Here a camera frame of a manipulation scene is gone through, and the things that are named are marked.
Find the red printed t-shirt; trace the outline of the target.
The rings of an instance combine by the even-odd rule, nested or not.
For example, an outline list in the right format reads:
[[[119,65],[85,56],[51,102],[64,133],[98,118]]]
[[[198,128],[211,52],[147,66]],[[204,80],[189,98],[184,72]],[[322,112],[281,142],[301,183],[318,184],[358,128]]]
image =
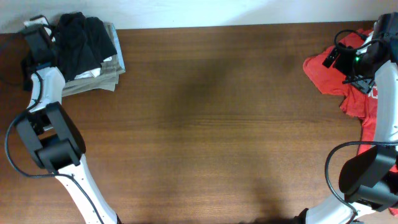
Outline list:
[[[329,47],[325,52],[304,61],[303,70],[314,85],[323,94],[345,96],[340,108],[348,115],[362,120],[362,141],[397,141],[397,40],[382,45],[384,65],[373,65],[378,69],[375,74],[376,84],[369,92],[362,93],[351,84],[344,84],[346,78],[336,68],[323,65],[332,52]]]

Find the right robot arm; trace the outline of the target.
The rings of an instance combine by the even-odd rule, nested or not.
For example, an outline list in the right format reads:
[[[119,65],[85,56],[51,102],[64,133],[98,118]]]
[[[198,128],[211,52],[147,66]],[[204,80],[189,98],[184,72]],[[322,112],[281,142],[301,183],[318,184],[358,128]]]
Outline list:
[[[294,223],[357,223],[374,212],[397,213],[397,13],[372,30],[342,30],[303,70],[323,94],[342,95],[341,109],[361,120],[358,153],[345,162],[338,188]]]

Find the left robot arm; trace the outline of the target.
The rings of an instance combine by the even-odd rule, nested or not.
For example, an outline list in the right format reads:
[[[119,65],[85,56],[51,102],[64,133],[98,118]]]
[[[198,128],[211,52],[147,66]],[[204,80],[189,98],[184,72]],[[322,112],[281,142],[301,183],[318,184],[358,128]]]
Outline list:
[[[62,107],[65,85],[95,78],[117,54],[104,22],[80,12],[63,14],[58,24],[45,16],[24,23],[21,34],[29,46],[21,62],[28,107],[11,123],[35,164],[46,174],[21,174],[32,179],[55,178],[70,194],[86,223],[120,223],[91,176],[83,136]]]

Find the dark green t-shirt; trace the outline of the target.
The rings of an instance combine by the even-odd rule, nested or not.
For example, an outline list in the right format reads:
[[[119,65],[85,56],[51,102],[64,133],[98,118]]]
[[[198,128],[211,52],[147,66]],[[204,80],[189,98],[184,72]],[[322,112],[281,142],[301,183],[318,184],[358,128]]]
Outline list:
[[[61,15],[55,28],[55,46],[58,69],[67,82],[101,68],[105,59],[117,54],[104,22],[82,12]]]

